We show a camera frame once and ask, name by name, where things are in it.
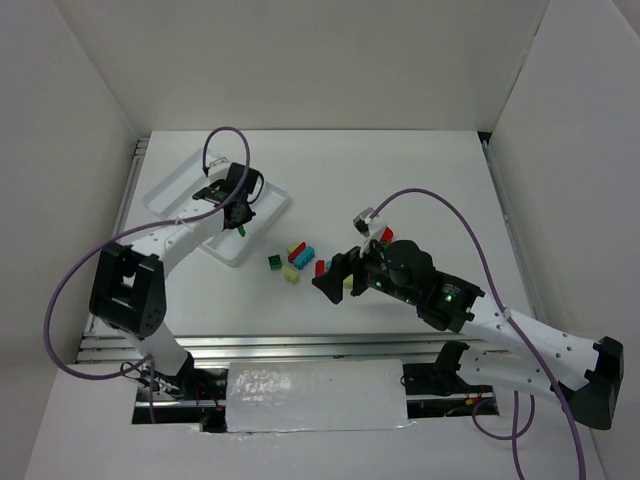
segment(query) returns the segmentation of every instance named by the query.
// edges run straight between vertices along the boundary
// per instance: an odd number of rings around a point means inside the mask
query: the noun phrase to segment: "dark green cube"
[[[280,260],[280,255],[270,256],[269,266],[271,267],[271,270],[280,270],[282,268],[282,260]]]

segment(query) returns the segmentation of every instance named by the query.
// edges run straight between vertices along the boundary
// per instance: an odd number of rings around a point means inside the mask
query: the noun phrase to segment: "black wire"
[[[260,190],[258,190],[258,194],[255,196],[255,198],[253,200],[251,200],[249,203],[249,205],[253,205],[256,200],[258,200],[260,198],[260,195],[262,194],[262,189],[264,188],[264,175],[262,175],[262,173],[258,174],[258,178],[261,180],[260,182]]]

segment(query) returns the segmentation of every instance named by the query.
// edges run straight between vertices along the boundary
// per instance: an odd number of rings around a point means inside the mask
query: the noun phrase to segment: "yellow block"
[[[289,283],[296,284],[300,280],[300,274],[288,265],[282,265],[282,275]]]
[[[291,245],[289,245],[289,248],[287,248],[287,253],[291,254],[293,253],[293,251],[298,248],[298,245],[300,245],[302,242],[293,242]]]

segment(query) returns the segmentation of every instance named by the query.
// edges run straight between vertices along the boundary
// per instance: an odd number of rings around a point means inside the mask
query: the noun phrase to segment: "black and white robotic arm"
[[[164,322],[165,279],[199,245],[252,219],[249,196],[264,177],[249,169],[239,193],[219,212],[197,222],[181,219],[220,205],[237,187],[244,168],[232,163],[224,180],[214,181],[193,195],[174,225],[128,245],[112,242],[100,253],[89,310],[118,330],[140,355],[152,357],[157,375],[174,387],[177,396],[190,396],[194,385],[206,380],[207,373],[194,368],[193,357]]]
[[[334,303],[343,297],[343,280],[353,275],[351,296],[372,288],[416,307],[418,317],[436,330],[486,340],[514,355],[484,352],[463,341],[447,342],[435,370],[443,379],[467,385],[494,385],[558,403],[547,375],[507,321],[494,298],[461,278],[436,270],[431,255],[410,240],[379,243],[386,224],[362,212],[354,225],[364,244],[333,257],[328,272],[313,279]],[[598,342],[556,330],[527,315],[509,311],[557,378],[579,423],[611,428],[623,376],[622,344]]]

